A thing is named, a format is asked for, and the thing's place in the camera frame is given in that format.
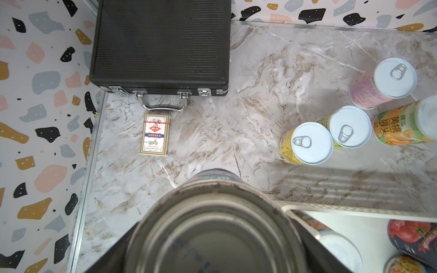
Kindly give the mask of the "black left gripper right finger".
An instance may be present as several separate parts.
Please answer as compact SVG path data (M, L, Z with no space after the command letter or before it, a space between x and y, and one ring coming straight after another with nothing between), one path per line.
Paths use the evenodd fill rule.
M307 263L312 273L351 273L297 220L291 219L305 248Z

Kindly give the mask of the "tall yellow orange can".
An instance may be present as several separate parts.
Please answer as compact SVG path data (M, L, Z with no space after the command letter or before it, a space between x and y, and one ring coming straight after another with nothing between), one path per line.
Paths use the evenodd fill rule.
M297 210L293 212L307 225L319 232L319 242L345 267L353 273L362 272L363 260L358 248L352 241L304 212Z

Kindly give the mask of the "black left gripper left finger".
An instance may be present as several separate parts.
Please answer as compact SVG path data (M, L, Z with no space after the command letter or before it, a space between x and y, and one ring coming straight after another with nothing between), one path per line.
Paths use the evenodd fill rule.
M127 248L138 226L135 223L86 273L123 273Z

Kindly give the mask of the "blue tin can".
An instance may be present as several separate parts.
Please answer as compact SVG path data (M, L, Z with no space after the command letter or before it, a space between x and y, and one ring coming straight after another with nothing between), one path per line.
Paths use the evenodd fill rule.
M127 273L306 273L302 240L268 196L224 169L164 195L137 225Z
M406 255L395 255L385 264L384 273L435 273L436 271L422 262Z

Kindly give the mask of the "dark tomato tin can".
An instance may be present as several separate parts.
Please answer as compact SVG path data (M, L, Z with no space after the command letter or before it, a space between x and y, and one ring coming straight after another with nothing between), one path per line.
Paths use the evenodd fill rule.
M390 220L388 236L399 251L437 269L437 224L406 220Z

